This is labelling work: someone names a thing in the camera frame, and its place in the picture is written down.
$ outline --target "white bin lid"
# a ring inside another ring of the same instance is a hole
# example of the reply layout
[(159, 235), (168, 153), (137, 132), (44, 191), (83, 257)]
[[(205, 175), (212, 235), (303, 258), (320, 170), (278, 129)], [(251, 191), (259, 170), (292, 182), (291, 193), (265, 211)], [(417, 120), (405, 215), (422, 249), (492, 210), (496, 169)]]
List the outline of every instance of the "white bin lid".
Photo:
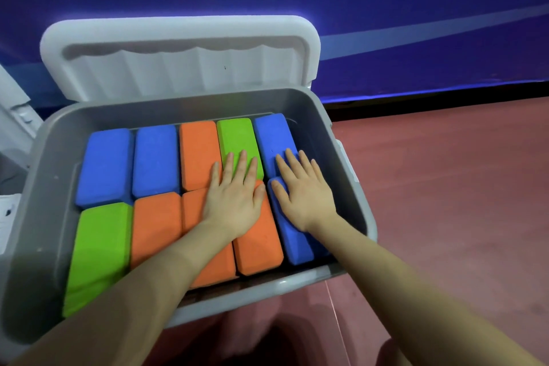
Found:
[(299, 16), (78, 19), (51, 25), (40, 54), (68, 99), (90, 101), (310, 87), (320, 38)]

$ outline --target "person's right hand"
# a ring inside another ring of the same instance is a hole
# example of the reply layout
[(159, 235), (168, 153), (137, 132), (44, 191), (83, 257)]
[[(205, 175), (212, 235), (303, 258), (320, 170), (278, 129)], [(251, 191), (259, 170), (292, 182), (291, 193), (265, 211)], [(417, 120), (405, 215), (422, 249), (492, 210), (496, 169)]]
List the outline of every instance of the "person's right hand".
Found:
[(332, 190), (324, 180), (315, 160), (309, 162), (305, 152), (299, 151), (299, 159), (290, 149), (286, 149), (286, 158), (276, 156), (280, 174), (288, 186), (289, 195), (280, 184), (273, 181), (272, 189), (282, 211), (300, 231), (311, 232), (321, 223), (337, 217)]

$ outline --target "person's left hand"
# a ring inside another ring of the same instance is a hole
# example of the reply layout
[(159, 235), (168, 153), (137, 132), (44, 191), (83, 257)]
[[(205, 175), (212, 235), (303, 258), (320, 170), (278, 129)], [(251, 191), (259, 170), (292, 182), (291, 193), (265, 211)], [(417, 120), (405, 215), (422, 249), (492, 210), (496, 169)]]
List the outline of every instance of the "person's left hand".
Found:
[(257, 177), (256, 157), (251, 159), (250, 169), (246, 174), (248, 154), (242, 151), (234, 177), (233, 160), (234, 154), (230, 152), (225, 161), (221, 183), (218, 163), (214, 163), (202, 219), (227, 229), (232, 238), (239, 238), (257, 222), (265, 197), (265, 186), (261, 184), (254, 190)]

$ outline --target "hand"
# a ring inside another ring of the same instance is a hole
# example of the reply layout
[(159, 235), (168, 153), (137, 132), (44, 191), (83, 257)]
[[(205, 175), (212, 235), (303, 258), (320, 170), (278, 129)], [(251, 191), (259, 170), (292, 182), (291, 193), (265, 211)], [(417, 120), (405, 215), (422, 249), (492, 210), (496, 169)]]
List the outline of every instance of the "hand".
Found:
[(252, 158), (250, 169), (246, 175), (247, 156), (246, 151), (240, 153), (233, 178), (234, 154), (230, 152), (227, 155), (221, 183), (219, 182), (218, 163), (214, 163), (211, 169), (210, 189), (202, 214), (203, 221), (227, 229), (231, 240), (242, 236), (257, 222), (261, 212), (261, 203), (265, 197), (263, 184), (254, 190), (257, 177), (256, 157)]
[(290, 195), (280, 182), (273, 181), (272, 188), (288, 220), (300, 231), (311, 232), (338, 217), (332, 190), (316, 161), (309, 162), (305, 152), (299, 151), (299, 163), (290, 149), (286, 149), (286, 158), (291, 169), (280, 155), (276, 156), (276, 162)]

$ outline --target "floor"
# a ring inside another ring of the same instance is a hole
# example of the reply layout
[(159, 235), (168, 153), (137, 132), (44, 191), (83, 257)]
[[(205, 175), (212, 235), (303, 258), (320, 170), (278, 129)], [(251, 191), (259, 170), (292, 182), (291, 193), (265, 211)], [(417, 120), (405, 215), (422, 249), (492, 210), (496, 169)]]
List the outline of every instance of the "floor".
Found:
[[(549, 363), (549, 98), (333, 132), (379, 243)], [(388, 339), (344, 275), (165, 330), (146, 364), (380, 365)]]

